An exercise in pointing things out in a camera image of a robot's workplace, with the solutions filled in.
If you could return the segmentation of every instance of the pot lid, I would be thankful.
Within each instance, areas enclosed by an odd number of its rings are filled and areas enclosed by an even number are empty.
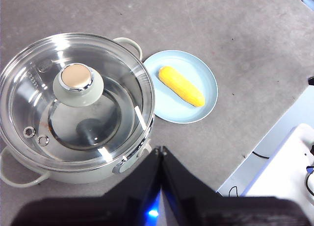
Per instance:
[[[139,145],[153,117],[143,64],[121,45],[82,33],[42,39],[16,55],[0,81],[0,130],[46,169],[98,168]]]

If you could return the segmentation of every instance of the gray countertop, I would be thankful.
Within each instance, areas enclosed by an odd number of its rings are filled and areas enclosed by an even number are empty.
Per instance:
[[[157,118],[151,144],[166,145],[217,189],[314,75],[313,23],[300,0],[1,0],[1,69],[28,44],[61,32],[129,37],[144,59],[161,50],[194,54],[216,77],[217,105],[194,124]],[[12,178],[32,176],[9,158],[4,165]],[[15,189],[2,182],[1,225],[31,200],[102,195],[129,172],[84,185],[47,180]]]

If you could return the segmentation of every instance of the cooking pot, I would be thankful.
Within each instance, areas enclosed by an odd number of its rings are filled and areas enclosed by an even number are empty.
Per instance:
[[[139,53],[136,58],[118,43]],[[83,33],[47,37],[18,53],[0,79],[1,153],[51,178],[89,183],[121,173],[151,151],[152,80],[140,46]]]

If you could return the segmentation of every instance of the corn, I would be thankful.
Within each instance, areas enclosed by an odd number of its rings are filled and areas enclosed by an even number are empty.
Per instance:
[[[205,98],[202,92],[173,67],[162,67],[159,70],[158,77],[186,102],[196,107],[205,105]]]

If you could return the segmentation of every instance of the light blue plate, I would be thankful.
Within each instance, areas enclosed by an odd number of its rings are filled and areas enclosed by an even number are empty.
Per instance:
[[[179,50],[165,50],[150,56],[144,65],[153,80],[156,103],[155,114],[179,124],[197,122],[215,107],[218,97],[217,82],[209,67],[199,58]],[[193,83],[204,95],[205,105],[194,107],[185,102],[158,78],[159,69],[172,66]]]

